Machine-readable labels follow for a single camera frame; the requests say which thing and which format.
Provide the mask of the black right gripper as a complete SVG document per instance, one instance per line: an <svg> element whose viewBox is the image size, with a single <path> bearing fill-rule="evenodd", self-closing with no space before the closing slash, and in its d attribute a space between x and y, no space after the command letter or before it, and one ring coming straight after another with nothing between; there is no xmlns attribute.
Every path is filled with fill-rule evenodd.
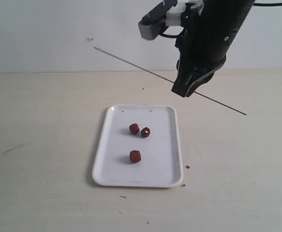
<svg viewBox="0 0 282 232"><path fill-rule="evenodd" d="M190 97L198 87L209 82L213 66L226 61L226 53L238 33L236 16L185 16L183 30L175 46L180 51L177 78L171 91Z"/></svg>

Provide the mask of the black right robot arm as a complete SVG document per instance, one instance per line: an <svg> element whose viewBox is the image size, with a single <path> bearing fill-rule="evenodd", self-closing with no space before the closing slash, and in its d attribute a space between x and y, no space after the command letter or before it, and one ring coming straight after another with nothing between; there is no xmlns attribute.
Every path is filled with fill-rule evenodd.
<svg viewBox="0 0 282 232"><path fill-rule="evenodd" d="M175 46L180 57L177 78L171 91L181 97L191 96L209 82L226 61L252 0L205 0L182 17L182 32Z"/></svg>

